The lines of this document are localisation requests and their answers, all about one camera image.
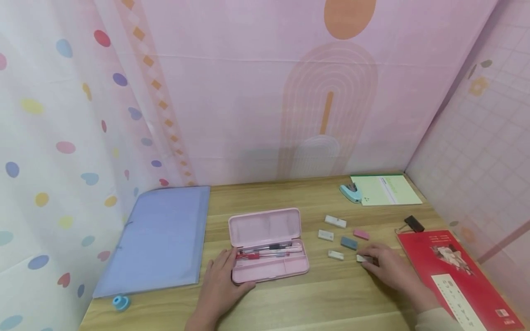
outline sleeve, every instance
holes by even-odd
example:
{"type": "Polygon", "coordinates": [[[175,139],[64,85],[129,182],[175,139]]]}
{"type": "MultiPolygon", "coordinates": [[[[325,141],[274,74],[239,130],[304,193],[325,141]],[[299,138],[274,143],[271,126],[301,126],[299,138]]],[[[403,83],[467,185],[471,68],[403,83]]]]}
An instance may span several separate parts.
{"type": "Polygon", "coordinates": [[[444,308],[435,308],[418,314],[416,331],[463,331],[444,308]]]}

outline blue folder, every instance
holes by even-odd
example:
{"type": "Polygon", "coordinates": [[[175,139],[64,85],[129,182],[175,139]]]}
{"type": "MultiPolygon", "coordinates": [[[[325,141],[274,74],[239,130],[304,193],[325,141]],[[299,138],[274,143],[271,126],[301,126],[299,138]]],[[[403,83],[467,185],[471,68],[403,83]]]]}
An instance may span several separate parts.
{"type": "Polygon", "coordinates": [[[138,197],[93,298],[199,282],[210,187],[138,197]]]}

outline red book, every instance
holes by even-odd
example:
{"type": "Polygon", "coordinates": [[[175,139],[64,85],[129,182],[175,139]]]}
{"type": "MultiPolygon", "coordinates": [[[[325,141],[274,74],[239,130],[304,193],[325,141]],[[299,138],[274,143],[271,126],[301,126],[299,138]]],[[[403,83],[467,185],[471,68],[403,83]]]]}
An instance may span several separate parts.
{"type": "Polygon", "coordinates": [[[524,328],[451,232],[410,232],[397,237],[422,282],[464,330],[524,328]]]}

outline hand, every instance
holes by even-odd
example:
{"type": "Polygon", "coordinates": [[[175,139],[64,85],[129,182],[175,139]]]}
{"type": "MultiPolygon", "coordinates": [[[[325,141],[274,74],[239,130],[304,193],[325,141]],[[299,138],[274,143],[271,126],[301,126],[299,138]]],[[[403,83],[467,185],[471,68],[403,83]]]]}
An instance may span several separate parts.
{"type": "Polygon", "coordinates": [[[426,287],[405,260],[384,244],[373,243],[357,252],[371,256],[377,264],[363,262],[362,266],[383,283],[407,296],[416,313],[440,307],[434,293],[426,287]]]}
{"type": "Polygon", "coordinates": [[[376,259],[378,265],[370,262],[363,262],[361,265],[395,290],[404,292],[409,288],[418,286],[418,284],[421,285],[414,269],[394,250],[384,244],[370,244],[359,250],[357,254],[376,259]]]}
{"type": "Polygon", "coordinates": [[[208,262],[199,301],[186,324],[186,331],[213,330],[219,318],[256,286],[254,282],[243,283],[241,286],[232,282],[236,254],[236,248],[229,251],[224,249],[215,261],[208,262]]]}

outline wooden desk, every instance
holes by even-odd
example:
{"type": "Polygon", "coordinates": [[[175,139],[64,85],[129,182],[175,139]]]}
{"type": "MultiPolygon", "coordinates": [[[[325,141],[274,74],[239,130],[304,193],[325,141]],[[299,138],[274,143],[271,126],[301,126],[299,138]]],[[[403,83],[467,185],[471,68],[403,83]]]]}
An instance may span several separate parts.
{"type": "MultiPolygon", "coordinates": [[[[230,216],[288,207],[300,209],[302,240],[310,261],[305,275],[258,283],[221,322],[219,330],[410,330],[414,315],[408,303],[376,282],[356,262],[353,251],[340,246],[340,236],[354,228],[370,233],[404,255],[394,228],[413,214],[426,229],[445,224],[432,206],[362,207],[339,192],[347,176],[313,178],[212,187],[200,282],[209,259],[230,248],[230,216]],[[326,214],[344,219],[347,229],[324,223],[326,214]],[[335,233],[335,241],[317,238],[319,229],[335,233]],[[343,262],[327,257],[328,249],[345,254],[343,262]]],[[[359,246],[367,242],[360,239],[359,246]]],[[[116,312],[112,299],[95,299],[89,306],[80,331],[170,331],[184,330],[197,302],[199,285],[152,291],[130,296],[125,312],[116,312]]]]}

